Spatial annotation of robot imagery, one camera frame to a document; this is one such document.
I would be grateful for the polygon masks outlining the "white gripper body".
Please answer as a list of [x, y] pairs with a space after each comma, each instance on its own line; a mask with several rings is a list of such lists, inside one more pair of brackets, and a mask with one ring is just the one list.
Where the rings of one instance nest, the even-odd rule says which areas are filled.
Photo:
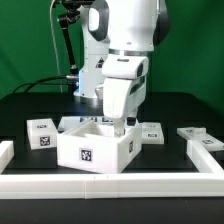
[[102, 67], [103, 113], [112, 120], [127, 118], [145, 99], [146, 56], [109, 54]]

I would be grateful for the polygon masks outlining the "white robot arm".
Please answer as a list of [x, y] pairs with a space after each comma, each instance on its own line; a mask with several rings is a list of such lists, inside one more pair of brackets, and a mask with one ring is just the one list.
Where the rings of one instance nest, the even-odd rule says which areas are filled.
[[87, 58], [76, 95], [101, 102], [121, 137], [145, 100], [148, 54], [169, 32], [166, 0], [93, 0], [81, 22]]

